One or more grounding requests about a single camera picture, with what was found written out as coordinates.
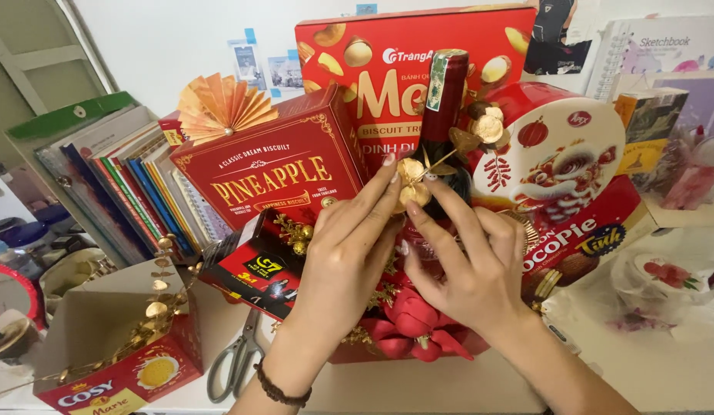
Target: paper fan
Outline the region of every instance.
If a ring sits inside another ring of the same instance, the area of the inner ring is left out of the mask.
[[[248,89],[247,81],[237,82],[233,75],[222,78],[221,73],[189,83],[177,109],[181,128],[194,145],[277,118],[277,108],[270,106],[264,92]]]

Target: brown beaded bracelet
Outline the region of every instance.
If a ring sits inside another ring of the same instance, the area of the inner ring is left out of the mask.
[[[262,390],[267,393],[267,397],[273,401],[284,403],[286,405],[305,408],[306,402],[308,402],[308,399],[311,397],[311,391],[313,391],[313,388],[309,388],[308,392],[306,392],[306,394],[302,397],[287,397],[286,394],[283,393],[280,388],[275,386],[267,377],[265,371],[262,370],[263,360],[265,360],[264,356],[260,359],[260,363],[254,363],[254,370],[257,371],[257,379],[260,381],[260,385],[262,385]]]

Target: notebook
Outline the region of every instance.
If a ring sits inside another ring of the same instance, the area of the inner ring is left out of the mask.
[[[714,71],[714,16],[608,23],[585,95],[610,102],[619,75]]]

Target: fingernail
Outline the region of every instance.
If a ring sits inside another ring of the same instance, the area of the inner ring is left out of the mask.
[[[409,199],[408,202],[406,202],[406,211],[411,215],[417,215],[421,213],[421,206],[419,206],[415,200]]]
[[[390,153],[389,155],[385,156],[385,160],[383,160],[383,165],[392,165],[393,162],[395,162],[395,153]]]

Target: wine bottle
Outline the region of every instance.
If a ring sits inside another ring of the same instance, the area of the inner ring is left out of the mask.
[[[421,120],[421,133],[414,154],[409,156],[426,167],[426,158],[431,165],[454,150],[449,139],[449,128],[454,127],[462,107],[465,78],[469,67],[469,53],[458,49],[438,50],[434,53],[429,67],[429,84],[426,91],[426,108]],[[457,192],[466,203],[470,203],[472,178],[463,167],[463,163],[454,154],[442,162],[454,167],[457,172],[439,176],[452,190]],[[432,198],[423,207],[440,226],[454,233],[452,221],[447,217],[441,205]],[[435,260],[434,250],[423,240],[411,223],[403,232],[404,238],[417,247],[421,259]]]

